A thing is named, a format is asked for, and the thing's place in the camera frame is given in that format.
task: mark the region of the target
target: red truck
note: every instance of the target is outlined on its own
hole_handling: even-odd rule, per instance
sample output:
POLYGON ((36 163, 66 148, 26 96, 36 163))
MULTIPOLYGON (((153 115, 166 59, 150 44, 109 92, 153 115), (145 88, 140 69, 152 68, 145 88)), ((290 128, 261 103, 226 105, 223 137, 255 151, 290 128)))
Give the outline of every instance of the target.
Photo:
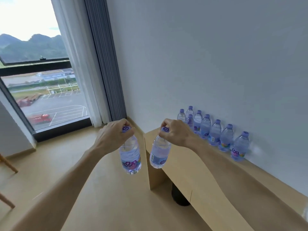
POLYGON ((33 104, 34 101, 36 101, 38 98, 40 98, 42 94, 35 94, 34 96, 26 96, 22 99, 16 100, 19 107, 25 107, 30 106, 33 104))
POLYGON ((49 123, 52 121, 52 118, 50 117, 49 114, 32 115, 27 117, 27 119, 32 125, 49 123))

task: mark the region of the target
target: plastic water bottle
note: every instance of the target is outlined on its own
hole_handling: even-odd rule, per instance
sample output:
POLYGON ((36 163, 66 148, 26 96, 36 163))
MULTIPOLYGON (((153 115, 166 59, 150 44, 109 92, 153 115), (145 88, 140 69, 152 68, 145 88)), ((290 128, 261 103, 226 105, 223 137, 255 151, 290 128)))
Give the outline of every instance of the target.
POLYGON ((180 109, 179 115, 177 116, 178 120, 182 120, 184 123, 186 123, 186 116, 184 113, 184 109, 180 109))
POLYGON ((218 143, 219 150, 221 151, 229 151, 230 150, 230 144, 233 141, 233 125, 228 124, 227 128, 225 128, 220 135, 220 141, 218 143))
POLYGON ((211 125, 210 114, 206 114, 200 125, 200 137, 202 139, 208 139, 211 125))
POLYGON ((188 122, 188 117, 189 117, 190 114, 191 114, 193 117, 194 117, 194 115, 195 115, 192 106, 188 106, 188 110, 186 111, 186 123, 188 122))
POLYGON ((193 125, 194 125, 193 132, 195 134, 200 134, 200 125, 201 125, 202 119, 203 117, 201 114, 201 110, 198 110, 197 114, 195 115, 193 119, 193 125))
POLYGON ((240 136, 234 140, 231 150, 231 157, 235 161, 242 161, 249 148, 249 133, 243 131, 240 136))
POLYGON ((220 125, 220 120, 216 119, 215 123, 211 126, 210 133, 209 133, 209 138, 208 142, 212 146, 217 146, 219 142, 221 134, 221 125, 220 125))
MULTIPOLYGON (((163 127, 161 128, 161 130, 169 133, 168 127, 163 127)), ((150 164, 154 168, 162 168, 167 161, 170 148, 171 148, 171 143, 157 136, 152 146, 152 151, 150 154, 150 164)))
POLYGON ((188 115, 187 125, 193 131, 193 115, 192 114, 188 115))
MULTIPOLYGON (((122 133, 130 130, 131 127, 124 126, 122 133)), ((119 148, 121 162, 128 174, 136 174, 141 168, 141 158, 137 138, 133 135, 119 148)))

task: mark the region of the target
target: road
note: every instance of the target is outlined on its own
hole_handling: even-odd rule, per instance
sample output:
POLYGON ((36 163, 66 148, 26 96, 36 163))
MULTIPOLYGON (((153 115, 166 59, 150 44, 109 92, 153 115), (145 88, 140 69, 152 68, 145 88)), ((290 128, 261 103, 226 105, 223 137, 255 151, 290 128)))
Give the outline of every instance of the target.
POLYGON ((40 97, 31 106, 22 107, 25 116, 49 114, 50 123, 34 125, 35 130, 64 123, 88 115, 86 101, 80 90, 40 97))

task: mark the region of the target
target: floor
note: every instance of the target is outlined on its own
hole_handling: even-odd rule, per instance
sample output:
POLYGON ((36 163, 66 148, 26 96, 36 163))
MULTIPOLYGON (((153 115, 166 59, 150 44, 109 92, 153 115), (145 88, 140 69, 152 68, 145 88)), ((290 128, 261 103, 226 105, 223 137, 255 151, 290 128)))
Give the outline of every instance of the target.
MULTIPOLYGON (((0 202, 0 230, 12 225, 88 149, 98 128, 85 128, 37 145, 37 151, 15 158, 14 174, 0 164, 0 191, 16 207, 0 202)), ((144 141, 136 133, 141 151, 144 141)), ((141 162, 146 164, 145 157, 141 162)), ((135 175, 125 174, 118 151, 105 156, 83 187, 63 231, 74 230, 210 230, 192 206, 178 206, 168 181, 150 191, 145 167, 135 175)))

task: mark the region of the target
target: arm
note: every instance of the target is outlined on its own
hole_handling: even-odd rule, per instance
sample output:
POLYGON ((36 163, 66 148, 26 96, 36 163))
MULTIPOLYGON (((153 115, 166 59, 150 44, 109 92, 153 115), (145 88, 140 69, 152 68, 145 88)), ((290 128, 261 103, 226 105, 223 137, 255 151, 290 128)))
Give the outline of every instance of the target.
POLYGON ((124 125, 131 126, 127 120, 122 119, 110 122, 102 128, 94 145, 50 190, 43 194, 12 231, 60 231, 95 165, 102 157, 118 149, 133 136, 134 128, 122 133, 124 125))
POLYGON ((210 170, 222 192, 252 228, 304 231, 308 223, 264 185, 195 135, 181 120, 165 119, 170 132, 159 135, 167 141, 194 151, 210 170))

